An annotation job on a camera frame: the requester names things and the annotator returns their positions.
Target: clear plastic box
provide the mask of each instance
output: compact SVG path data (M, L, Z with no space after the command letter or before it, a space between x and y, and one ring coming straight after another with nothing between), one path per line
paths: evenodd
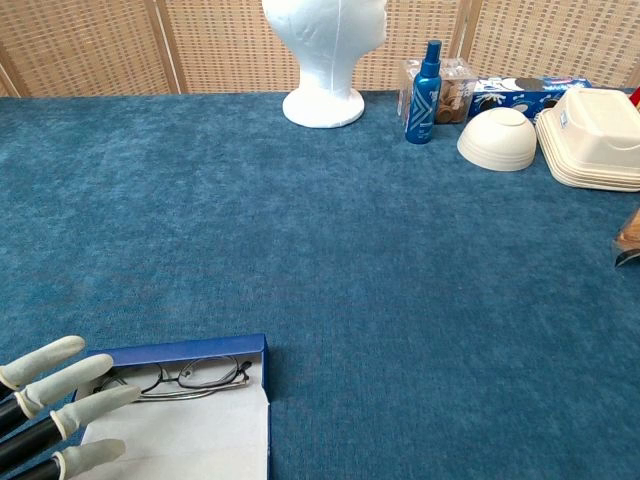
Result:
M420 71L421 63L421 59L400 62L397 113L405 126L413 96L413 80ZM464 122L469 113L478 76L462 58L443 58L440 62L440 77L442 88L436 123Z

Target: white bowl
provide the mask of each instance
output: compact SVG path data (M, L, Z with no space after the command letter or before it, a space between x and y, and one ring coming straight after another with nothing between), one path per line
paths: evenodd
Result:
M474 117L458 139L458 151L471 163L499 172L527 168L536 155L536 131L522 113L492 108Z

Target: wooden frame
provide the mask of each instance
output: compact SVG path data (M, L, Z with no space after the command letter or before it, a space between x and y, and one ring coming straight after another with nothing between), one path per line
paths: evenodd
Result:
M638 62L636 63L636 68L633 70L633 73L627 80L626 87L638 88L640 86L640 57L638 57Z
M13 94L171 91L142 0L4 0L0 18L0 62Z
M478 26L478 19L480 18L480 10L482 9L482 0L462 0L460 7L465 7L466 21L464 30L462 32L460 49L458 54L465 60L469 60L469 54L471 53L471 46L476 35L476 27Z
M11 61L11 57L0 43L0 82L4 85L9 95L13 97L30 97L31 93L25 85L22 77Z
M165 0L144 0L144 5L149 14L149 21L162 60L162 67L167 82L169 82L169 89L171 93L187 93L187 82L171 28L167 4Z
M451 45L449 46L449 58L456 58L460 53L460 44L464 38L464 31L467 28L467 18L469 5L471 0L460 0L458 5L458 17L456 18L456 26L451 36Z

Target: woven panel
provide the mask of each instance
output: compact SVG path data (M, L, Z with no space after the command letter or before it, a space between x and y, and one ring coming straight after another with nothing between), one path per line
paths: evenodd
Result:
M3 0L0 18L34 96L169 92L142 0Z
M638 52L637 0L483 0L469 62L482 75L580 75L617 87Z
M398 61L423 57L429 39L442 40L442 56L446 56L459 3L459 0L389 0L387 41L358 63L356 88L397 89Z
M297 86L295 59L260 0L168 0L167 11L190 93Z
M365 90L397 88L398 59L422 56L428 38L447 51L458 0L390 0L383 47L365 56L355 84ZM298 66L264 18L260 0L167 0L171 28L188 91L287 91Z

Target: blue box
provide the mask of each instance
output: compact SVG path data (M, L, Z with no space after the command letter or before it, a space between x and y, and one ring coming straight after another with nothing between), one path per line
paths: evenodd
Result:
M469 118L495 107L515 108L527 118L551 108L569 88L589 88L581 77L480 78L473 92Z
M252 366L248 369L249 385L238 390L195 400L127 405L92 422L83 443L122 438L127 453L112 464L83 474L82 480L126 477L127 468L141 480L180 475L194 479L270 478L271 410L266 395L268 347L264 334L89 352L98 353L111 355L114 368L159 363L169 370L172 364L227 356L251 360ZM76 396L90 395L99 383L100 379L81 386Z

